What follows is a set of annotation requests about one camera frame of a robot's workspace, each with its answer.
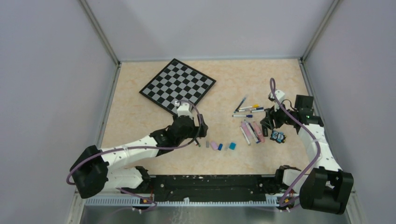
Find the purple pen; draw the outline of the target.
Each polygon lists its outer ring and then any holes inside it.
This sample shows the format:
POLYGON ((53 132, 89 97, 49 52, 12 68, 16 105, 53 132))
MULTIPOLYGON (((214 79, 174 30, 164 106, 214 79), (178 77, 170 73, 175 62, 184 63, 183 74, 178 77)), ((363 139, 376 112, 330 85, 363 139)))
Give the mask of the purple pen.
POLYGON ((249 123, 249 126, 251 127, 251 129, 252 129, 252 131, 253 131, 253 133, 254 133, 254 136, 255 136, 255 137, 256 137, 256 139, 257 139, 256 143, 259 143, 259 142, 261 142, 261 140, 260 140, 260 138, 259 138, 259 136, 258 136, 257 132, 255 131, 255 129, 253 128, 253 126, 252 126, 252 124, 251 124, 251 123, 249 123))

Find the light blue highlighter cap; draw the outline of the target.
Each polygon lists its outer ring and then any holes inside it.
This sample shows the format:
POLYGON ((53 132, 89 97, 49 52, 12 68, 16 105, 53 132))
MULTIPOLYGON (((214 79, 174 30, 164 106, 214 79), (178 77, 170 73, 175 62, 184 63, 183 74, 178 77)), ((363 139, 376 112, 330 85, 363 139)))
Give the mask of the light blue highlighter cap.
POLYGON ((229 144, 228 148, 231 149, 231 150, 235 150, 235 149, 236 149, 236 143, 231 142, 231 143, 229 144))

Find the grey white marker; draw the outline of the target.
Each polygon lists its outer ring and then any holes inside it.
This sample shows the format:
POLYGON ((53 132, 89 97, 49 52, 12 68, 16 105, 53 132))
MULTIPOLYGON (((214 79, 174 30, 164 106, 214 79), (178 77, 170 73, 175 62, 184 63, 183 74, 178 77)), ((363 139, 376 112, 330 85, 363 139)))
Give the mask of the grey white marker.
POLYGON ((241 130, 241 132, 242 132, 242 134, 243 134, 243 136, 244 136, 244 139, 245 139, 247 145, 250 146, 251 143, 250 143, 250 141, 249 141, 249 138, 248 138, 246 132, 245 132, 244 129, 242 128, 242 126, 240 126, 240 130, 241 130))

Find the black highlighter blue cap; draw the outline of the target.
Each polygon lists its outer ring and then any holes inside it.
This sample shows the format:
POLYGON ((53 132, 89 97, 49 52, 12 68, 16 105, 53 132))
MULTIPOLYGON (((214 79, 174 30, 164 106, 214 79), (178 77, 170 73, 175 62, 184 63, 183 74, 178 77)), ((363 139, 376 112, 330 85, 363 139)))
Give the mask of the black highlighter blue cap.
POLYGON ((268 137, 269 133, 268 133, 267 123, 264 120, 262 120, 262 121, 260 121, 260 124, 262 126, 262 134, 263 134, 263 136, 264 137, 268 137))

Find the purple highlighter cap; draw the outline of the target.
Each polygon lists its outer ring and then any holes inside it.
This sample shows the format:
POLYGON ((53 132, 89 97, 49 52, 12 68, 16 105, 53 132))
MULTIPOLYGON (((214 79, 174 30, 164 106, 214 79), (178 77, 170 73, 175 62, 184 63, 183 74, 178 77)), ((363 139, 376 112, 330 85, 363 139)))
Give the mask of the purple highlighter cap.
POLYGON ((210 146, 213 150, 218 150, 218 144, 215 141, 211 141, 210 146))

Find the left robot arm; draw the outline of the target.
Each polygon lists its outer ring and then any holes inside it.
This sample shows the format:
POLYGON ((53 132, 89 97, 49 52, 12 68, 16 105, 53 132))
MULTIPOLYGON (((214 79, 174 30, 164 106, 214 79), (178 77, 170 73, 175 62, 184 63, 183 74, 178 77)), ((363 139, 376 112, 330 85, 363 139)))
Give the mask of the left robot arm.
POLYGON ((97 148, 88 146, 70 168, 67 177, 69 185, 75 185, 80 197, 87 199, 104 189, 129 188, 139 193, 149 189, 150 177, 141 167, 135 167, 126 174, 117 173, 130 163, 155 158, 175 149, 183 148, 183 141, 194 142, 207 135, 208 125, 203 115, 198 115, 198 125, 189 116, 174 116, 173 123, 163 129, 118 147, 97 148))

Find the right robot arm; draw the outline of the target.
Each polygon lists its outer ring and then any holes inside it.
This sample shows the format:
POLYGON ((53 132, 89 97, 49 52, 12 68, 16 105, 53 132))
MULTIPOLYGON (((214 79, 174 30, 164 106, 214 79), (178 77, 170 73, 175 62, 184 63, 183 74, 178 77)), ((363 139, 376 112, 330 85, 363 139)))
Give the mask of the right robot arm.
POLYGON ((286 136, 278 128, 293 126, 310 161, 303 170, 283 165, 276 171, 274 187, 284 192, 279 200, 280 207, 290 209, 298 200, 306 210, 343 214, 354 178, 336 162, 325 137, 324 123, 314 114, 314 98, 297 95, 291 109, 285 108, 286 98, 282 91, 275 91, 268 98, 274 105, 265 109, 266 116, 261 124, 272 131, 270 139, 284 143, 286 136))

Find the pink highlighter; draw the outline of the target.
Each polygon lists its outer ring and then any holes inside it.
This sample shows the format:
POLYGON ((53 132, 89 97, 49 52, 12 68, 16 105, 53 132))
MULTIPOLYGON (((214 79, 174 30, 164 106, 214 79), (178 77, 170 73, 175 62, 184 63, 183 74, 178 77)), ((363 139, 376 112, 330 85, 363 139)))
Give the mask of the pink highlighter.
POLYGON ((257 134, 258 134, 258 136, 259 136, 259 138, 261 140, 261 143, 264 143, 265 142, 265 138, 264 138, 264 136, 262 134, 262 131, 261 131, 260 127, 258 126, 258 124, 255 121, 253 122, 253 127, 254 127, 255 131, 257 132, 257 134))

